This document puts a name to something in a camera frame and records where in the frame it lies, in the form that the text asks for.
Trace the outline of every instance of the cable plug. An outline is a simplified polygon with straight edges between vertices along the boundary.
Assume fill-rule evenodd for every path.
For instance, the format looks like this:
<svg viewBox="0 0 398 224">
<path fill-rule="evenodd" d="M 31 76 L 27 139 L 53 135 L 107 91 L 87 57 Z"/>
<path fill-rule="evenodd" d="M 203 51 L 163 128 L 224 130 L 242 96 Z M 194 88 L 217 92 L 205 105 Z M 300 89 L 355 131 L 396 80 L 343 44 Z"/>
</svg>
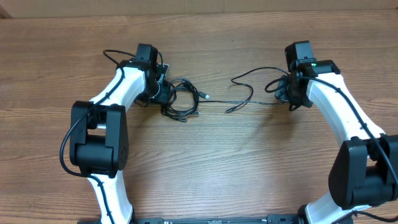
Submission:
<svg viewBox="0 0 398 224">
<path fill-rule="evenodd" d="M 199 92 L 199 96 L 200 97 L 202 97 L 203 99 L 206 99 L 206 100 L 209 100 L 210 99 L 210 96 L 209 95 L 207 95 L 206 93 L 204 93 L 204 92 Z"/>
</svg>

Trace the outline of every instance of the wooden table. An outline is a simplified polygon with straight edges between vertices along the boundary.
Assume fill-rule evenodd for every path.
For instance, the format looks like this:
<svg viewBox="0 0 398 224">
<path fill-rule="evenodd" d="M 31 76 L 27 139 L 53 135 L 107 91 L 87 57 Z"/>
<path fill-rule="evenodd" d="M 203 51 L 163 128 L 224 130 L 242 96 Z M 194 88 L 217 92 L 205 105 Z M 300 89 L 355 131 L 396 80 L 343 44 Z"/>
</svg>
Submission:
<svg viewBox="0 0 398 224">
<path fill-rule="evenodd" d="M 100 217 L 91 185 L 63 171 L 58 153 L 72 104 L 114 76 L 103 49 L 134 53 L 138 43 L 152 44 L 171 65 L 170 79 L 187 78 L 212 100 L 243 100 L 249 90 L 230 78 L 286 68 L 284 48 L 310 40 L 316 58 L 339 66 L 368 116 L 398 134 L 396 10 L 1 20 L 0 30 L 0 223 Z M 253 100 L 274 101 L 263 88 L 280 75 L 241 81 L 253 85 Z M 181 94 L 178 104 L 191 101 Z M 339 146 L 316 106 L 291 113 L 287 105 L 247 105 L 224 114 L 229 106 L 201 104 L 187 123 L 157 105 L 127 112 L 124 180 L 138 217 L 295 213 L 328 190 Z M 395 216 L 398 203 L 370 211 Z"/>
</svg>

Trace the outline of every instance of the robotic arm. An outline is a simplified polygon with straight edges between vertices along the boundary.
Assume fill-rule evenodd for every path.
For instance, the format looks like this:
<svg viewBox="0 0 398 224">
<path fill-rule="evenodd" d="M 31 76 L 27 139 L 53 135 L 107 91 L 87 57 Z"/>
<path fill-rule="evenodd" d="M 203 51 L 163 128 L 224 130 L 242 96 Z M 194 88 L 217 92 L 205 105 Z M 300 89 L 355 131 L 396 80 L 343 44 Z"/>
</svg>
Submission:
<svg viewBox="0 0 398 224">
<path fill-rule="evenodd" d="M 329 86 L 316 80 L 303 80 L 301 77 L 311 77 L 331 83 L 349 98 L 370 132 L 382 145 L 395 172 L 398 172 L 398 163 L 395 162 L 398 160 L 398 136 L 386 136 L 384 131 L 365 115 L 347 90 L 338 67 L 331 60 L 317 62 L 308 41 L 293 43 L 285 49 L 285 54 L 291 74 L 287 78 L 281 78 L 275 97 L 289 102 L 295 106 L 294 109 L 299 106 L 311 107 L 315 103 L 341 146 L 329 175 L 330 190 L 316 202 L 303 205 L 298 210 L 298 215 L 268 215 L 254 221 L 231 220 L 231 222 L 267 224 L 271 223 L 271 220 L 280 220 L 274 223 L 334 223 L 353 210 L 364 210 L 396 200 L 398 188 L 394 184 L 394 179 L 346 100 Z M 124 78 L 117 89 L 80 122 L 70 136 L 72 164 L 78 166 L 84 176 L 95 176 L 103 183 L 102 191 L 97 181 L 89 178 L 101 208 L 101 220 L 93 223 L 163 222 L 161 218 L 135 220 L 134 209 L 127 199 L 123 180 L 123 169 L 127 163 L 129 150 L 126 111 L 135 99 L 158 104 L 169 101 L 170 83 L 164 80 L 169 66 L 163 63 L 157 64 L 157 55 L 157 49 L 153 46 L 139 44 L 136 57 L 124 60 L 118 65 L 115 78 L 98 96 L 90 102 L 77 101 L 72 107 L 73 125 L 93 103 L 103 99 L 118 83 L 123 69 Z M 88 134 L 87 129 L 96 128 L 106 129 L 106 135 Z M 368 156 L 378 163 L 367 167 Z M 223 221 L 190 220 L 188 223 L 213 222 L 222 224 Z M 170 223 L 183 224 L 186 220 L 173 220 Z"/>
</svg>

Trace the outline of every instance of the wood grain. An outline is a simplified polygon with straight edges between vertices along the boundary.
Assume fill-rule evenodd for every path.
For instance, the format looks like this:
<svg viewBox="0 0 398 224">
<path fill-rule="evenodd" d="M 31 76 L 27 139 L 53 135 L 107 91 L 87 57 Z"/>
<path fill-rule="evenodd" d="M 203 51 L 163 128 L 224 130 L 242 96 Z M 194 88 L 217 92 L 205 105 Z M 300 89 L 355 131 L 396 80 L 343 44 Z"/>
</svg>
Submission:
<svg viewBox="0 0 398 224">
<path fill-rule="evenodd" d="M 343 71 L 368 116 L 398 133 L 397 11 L 5 19 L 0 30 L 0 223 L 100 216 L 91 185 L 62 170 L 58 150 L 72 104 L 113 78 L 103 49 L 153 44 L 171 65 L 170 79 L 188 78 L 213 100 L 243 100 L 249 90 L 229 79 L 265 65 L 285 68 L 284 48 L 310 40 L 317 58 Z M 253 100 L 274 101 L 263 88 L 280 75 L 262 71 L 242 82 L 253 85 Z M 190 102 L 181 94 L 177 103 Z M 328 190 L 339 149 L 315 106 L 290 113 L 285 105 L 247 105 L 224 114 L 228 106 L 202 104 L 187 123 L 162 116 L 156 105 L 128 111 L 124 178 L 138 217 L 294 213 Z M 393 216 L 397 209 L 391 202 L 372 212 Z"/>
<path fill-rule="evenodd" d="M 12 18 L 395 9 L 398 0 L 0 0 Z"/>
</svg>

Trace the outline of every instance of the cable end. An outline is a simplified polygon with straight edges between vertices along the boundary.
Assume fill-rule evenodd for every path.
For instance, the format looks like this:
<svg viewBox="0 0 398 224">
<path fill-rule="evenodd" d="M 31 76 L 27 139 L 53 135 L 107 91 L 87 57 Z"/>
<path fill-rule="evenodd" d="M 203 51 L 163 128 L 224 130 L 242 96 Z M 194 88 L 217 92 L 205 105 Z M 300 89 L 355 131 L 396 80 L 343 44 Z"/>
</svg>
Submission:
<svg viewBox="0 0 398 224">
<path fill-rule="evenodd" d="M 203 99 L 206 99 L 206 100 L 209 100 L 210 99 L 210 96 L 209 95 L 207 95 L 206 93 L 204 93 L 204 92 L 199 92 L 199 96 L 200 97 L 202 97 Z"/>
</svg>

